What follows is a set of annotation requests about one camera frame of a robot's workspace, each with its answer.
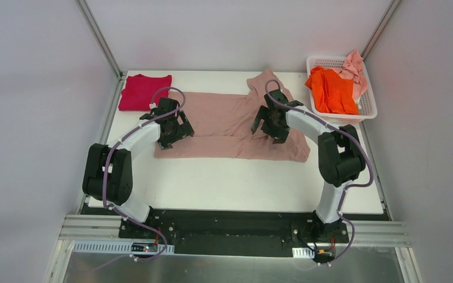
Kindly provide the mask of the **dusty pink graphic t-shirt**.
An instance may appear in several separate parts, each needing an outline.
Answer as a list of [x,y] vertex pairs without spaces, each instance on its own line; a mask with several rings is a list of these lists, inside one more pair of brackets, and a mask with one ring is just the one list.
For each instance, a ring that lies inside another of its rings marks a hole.
[[276,80],[277,76],[270,69],[247,79],[247,95],[187,92],[182,110],[195,134],[177,141],[171,149],[156,147],[154,157],[306,162],[310,147],[299,131],[291,130],[281,144],[275,144],[261,130],[251,131],[259,107],[266,105],[265,84],[271,79]]

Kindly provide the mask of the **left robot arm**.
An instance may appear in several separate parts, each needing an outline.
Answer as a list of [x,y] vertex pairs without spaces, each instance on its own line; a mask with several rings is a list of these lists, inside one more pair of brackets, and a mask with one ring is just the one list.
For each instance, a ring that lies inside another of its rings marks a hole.
[[133,229],[141,238],[155,234],[156,222],[149,218],[151,206],[133,192],[132,162],[150,146],[161,150],[192,137],[195,132],[178,100],[162,97],[151,104],[150,113],[120,138],[90,146],[84,171],[83,192],[135,221]]

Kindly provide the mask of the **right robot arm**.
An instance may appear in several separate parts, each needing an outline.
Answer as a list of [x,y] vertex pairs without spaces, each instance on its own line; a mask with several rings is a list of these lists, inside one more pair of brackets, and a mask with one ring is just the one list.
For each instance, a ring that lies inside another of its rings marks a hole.
[[266,105],[260,107],[251,126],[253,133],[261,130],[275,144],[283,144],[290,130],[296,129],[318,146],[318,166],[324,187],[315,210],[319,221],[312,224],[311,234],[320,242],[327,241],[334,235],[333,223],[340,219],[345,188],[366,167],[356,128],[350,124],[338,127],[326,123],[299,101],[288,101],[280,89],[270,91],[264,99]]

